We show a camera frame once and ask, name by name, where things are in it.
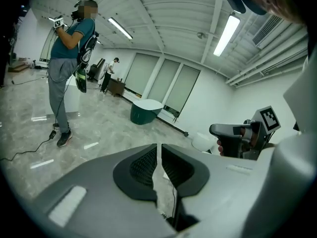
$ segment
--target gray sweatpants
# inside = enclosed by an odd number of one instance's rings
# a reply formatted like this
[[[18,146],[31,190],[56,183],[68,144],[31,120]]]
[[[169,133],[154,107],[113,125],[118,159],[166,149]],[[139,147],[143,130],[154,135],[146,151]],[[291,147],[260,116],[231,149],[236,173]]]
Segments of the gray sweatpants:
[[[50,105],[57,119],[60,132],[69,132],[64,105],[64,92],[68,78],[77,66],[77,59],[51,59],[49,63]]]

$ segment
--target man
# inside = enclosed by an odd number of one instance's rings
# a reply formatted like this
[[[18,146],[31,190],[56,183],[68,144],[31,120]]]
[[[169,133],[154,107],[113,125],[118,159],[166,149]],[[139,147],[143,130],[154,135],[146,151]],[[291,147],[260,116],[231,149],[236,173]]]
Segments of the man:
[[[66,82],[77,68],[78,50],[94,32],[98,5],[93,0],[86,0],[79,6],[78,11],[83,18],[81,22],[70,27],[67,32],[62,27],[56,29],[58,38],[52,47],[49,64],[50,104],[58,122],[54,123],[53,127],[61,132],[57,142],[59,147],[65,146],[72,137],[63,99]]]
[[[293,23],[304,24],[308,32],[308,57],[311,55],[314,48],[316,48],[316,27],[312,16],[312,3],[314,0],[242,0],[243,3],[254,13],[263,15],[269,12],[278,17],[284,18]],[[218,151],[223,155],[223,147],[220,140],[217,141],[219,145]]]
[[[119,58],[115,58],[113,59],[113,61],[111,61],[110,63],[105,65],[104,68],[104,80],[103,80],[103,84],[101,85],[101,92],[105,93],[105,89],[107,88],[109,81],[111,79],[111,74],[114,74],[113,72],[113,66],[116,62],[119,62]]]

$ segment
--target glossy floor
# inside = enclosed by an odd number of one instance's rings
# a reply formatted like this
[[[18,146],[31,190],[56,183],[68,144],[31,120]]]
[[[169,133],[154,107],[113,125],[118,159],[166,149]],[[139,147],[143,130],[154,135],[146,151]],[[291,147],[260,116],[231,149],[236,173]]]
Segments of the glossy floor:
[[[29,69],[13,80],[6,77],[6,87],[0,90],[0,144],[1,158],[13,157],[16,152],[35,150],[48,139],[54,116],[46,116],[46,78],[17,85],[46,76],[46,70]],[[97,87],[96,83],[88,88]],[[12,162],[1,161],[10,183],[26,199],[36,197],[45,187],[87,160],[151,144],[159,144],[158,167],[153,180],[158,193],[160,210],[171,215],[174,198],[170,182],[163,178],[160,144],[170,143],[191,148],[190,139],[170,126],[155,119],[146,125],[130,121],[131,104],[123,98],[106,95],[99,90],[88,90],[80,96],[78,113],[68,114],[73,137],[66,147],[58,148],[57,134],[44,143],[36,153],[17,155]]]

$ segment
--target teal t-shirt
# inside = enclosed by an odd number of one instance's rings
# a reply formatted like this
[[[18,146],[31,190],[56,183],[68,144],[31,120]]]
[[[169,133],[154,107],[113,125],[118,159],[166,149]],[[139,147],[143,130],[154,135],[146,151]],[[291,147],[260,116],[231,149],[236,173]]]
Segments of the teal t-shirt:
[[[74,32],[81,33],[84,37],[80,40],[80,49],[88,41],[92,35],[95,27],[95,22],[91,18],[84,18],[81,22],[76,23],[67,30],[69,35],[73,35]],[[51,50],[51,58],[77,58],[78,55],[78,45],[73,49],[69,50],[64,43],[61,41],[60,37],[56,39]]]

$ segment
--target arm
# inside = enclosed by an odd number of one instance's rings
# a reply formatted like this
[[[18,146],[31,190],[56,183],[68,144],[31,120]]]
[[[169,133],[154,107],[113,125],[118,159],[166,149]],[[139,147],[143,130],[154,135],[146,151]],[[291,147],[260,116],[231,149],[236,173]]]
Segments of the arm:
[[[58,33],[58,36],[60,37],[63,44],[69,49],[73,49],[76,47],[78,42],[83,38],[83,34],[75,31],[73,35],[69,35],[64,31],[62,27],[58,27],[56,29],[56,32]]]
[[[111,65],[108,67],[108,70],[110,70],[110,72],[113,73],[113,70],[112,70],[112,66],[111,66]]]

